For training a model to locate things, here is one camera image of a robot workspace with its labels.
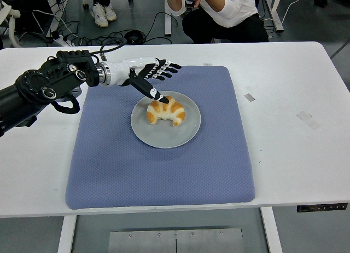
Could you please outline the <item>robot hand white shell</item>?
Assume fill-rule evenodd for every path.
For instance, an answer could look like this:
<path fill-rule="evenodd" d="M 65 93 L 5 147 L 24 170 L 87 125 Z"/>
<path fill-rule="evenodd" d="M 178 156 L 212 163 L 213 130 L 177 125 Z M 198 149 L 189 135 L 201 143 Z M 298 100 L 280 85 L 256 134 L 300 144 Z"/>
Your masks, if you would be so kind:
<path fill-rule="evenodd" d="M 148 80 L 163 81 L 181 69 L 181 66 L 174 62 L 155 57 L 139 57 L 119 63 L 105 61 L 104 64 L 105 66 L 102 67 L 105 75 L 103 85 L 131 85 L 144 96 L 166 104 L 169 101 Z"/>

